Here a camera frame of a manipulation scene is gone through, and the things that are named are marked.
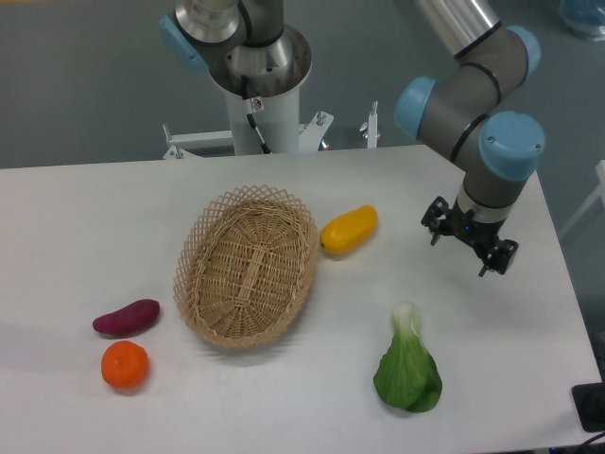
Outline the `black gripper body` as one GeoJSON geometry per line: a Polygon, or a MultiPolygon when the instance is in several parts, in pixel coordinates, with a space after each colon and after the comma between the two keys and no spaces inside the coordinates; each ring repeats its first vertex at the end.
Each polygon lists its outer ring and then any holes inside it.
{"type": "Polygon", "coordinates": [[[497,222],[480,222],[475,219],[473,210],[463,213],[457,202],[450,209],[448,220],[452,234],[470,246],[477,257],[482,248],[489,247],[497,237],[499,238],[500,228],[506,221],[501,219],[497,222]]]}

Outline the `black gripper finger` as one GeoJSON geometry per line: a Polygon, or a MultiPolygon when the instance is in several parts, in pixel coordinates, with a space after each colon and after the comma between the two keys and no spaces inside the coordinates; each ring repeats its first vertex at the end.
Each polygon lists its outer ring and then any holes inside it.
{"type": "Polygon", "coordinates": [[[512,264],[518,248],[519,244],[516,241],[497,237],[492,245],[478,252],[482,262],[478,276],[483,277],[488,271],[504,275],[512,264]]]}
{"type": "Polygon", "coordinates": [[[431,245],[435,245],[442,236],[450,235],[449,213],[448,202],[443,197],[437,196],[423,214],[421,224],[431,235],[431,245]]]}

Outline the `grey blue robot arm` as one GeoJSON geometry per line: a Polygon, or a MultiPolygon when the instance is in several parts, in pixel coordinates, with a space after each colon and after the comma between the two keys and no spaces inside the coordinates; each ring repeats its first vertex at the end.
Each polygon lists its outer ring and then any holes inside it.
{"type": "MultiPolygon", "coordinates": [[[[422,223],[434,238],[471,247],[484,271],[508,270],[518,245],[498,233],[545,151],[545,133],[500,102],[535,70],[541,49],[519,26],[503,27],[486,1],[422,1],[458,69],[444,81],[412,80],[393,118],[410,137],[463,171],[453,203],[434,200],[422,223]]],[[[280,1],[180,1],[159,28],[180,64],[223,92],[237,154],[314,151],[299,124],[299,91],[312,64],[307,40],[280,1]]]]}

